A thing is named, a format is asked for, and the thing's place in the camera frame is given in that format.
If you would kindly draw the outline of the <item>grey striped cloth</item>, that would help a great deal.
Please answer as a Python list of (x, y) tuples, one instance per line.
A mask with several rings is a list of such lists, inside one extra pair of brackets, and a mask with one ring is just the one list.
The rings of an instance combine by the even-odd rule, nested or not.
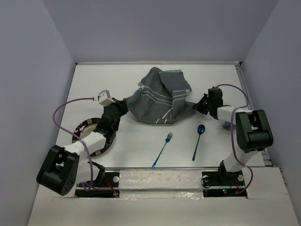
[(186, 101), (192, 89), (182, 70), (162, 71), (153, 67), (138, 86), (125, 100), (128, 110), (139, 122), (174, 124), (194, 114), (195, 104)]

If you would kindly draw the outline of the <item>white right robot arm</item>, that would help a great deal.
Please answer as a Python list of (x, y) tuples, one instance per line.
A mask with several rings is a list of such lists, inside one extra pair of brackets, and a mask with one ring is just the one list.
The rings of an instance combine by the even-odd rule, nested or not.
[(232, 153), (221, 162), (216, 173), (220, 184), (231, 182), (234, 175), (241, 171), (255, 154), (273, 144), (274, 139), (265, 111), (225, 105), (219, 87), (209, 89), (193, 109), (230, 124)]

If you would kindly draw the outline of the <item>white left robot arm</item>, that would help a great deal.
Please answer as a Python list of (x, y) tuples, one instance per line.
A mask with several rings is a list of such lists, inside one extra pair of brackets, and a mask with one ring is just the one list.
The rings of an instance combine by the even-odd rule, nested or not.
[(61, 196), (79, 183), (86, 191), (101, 185), (105, 179), (105, 168), (91, 158), (110, 148), (119, 129), (120, 118), (127, 112), (125, 100), (112, 98), (103, 103), (102, 117), (89, 135), (70, 145), (50, 148), (37, 174), (37, 183)]

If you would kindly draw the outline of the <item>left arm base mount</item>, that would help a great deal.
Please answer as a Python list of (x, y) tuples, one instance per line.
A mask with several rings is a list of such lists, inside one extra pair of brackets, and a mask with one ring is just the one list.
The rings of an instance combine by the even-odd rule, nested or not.
[(78, 198), (119, 198), (119, 178), (119, 171), (106, 172), (104, 179), (93, 182), (90, 191), (85, 191), (82, 184), (78, 184), (74, 195)]

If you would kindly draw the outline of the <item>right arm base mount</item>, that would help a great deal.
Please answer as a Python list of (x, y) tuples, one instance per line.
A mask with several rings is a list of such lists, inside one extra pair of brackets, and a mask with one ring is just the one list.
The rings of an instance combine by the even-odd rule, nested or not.
[(219, 175), (218, 171), (203, 171), (200, 183), (205, 198), (247, 197), (242, 171), (230, 173), (229, 177), (224, 178)]

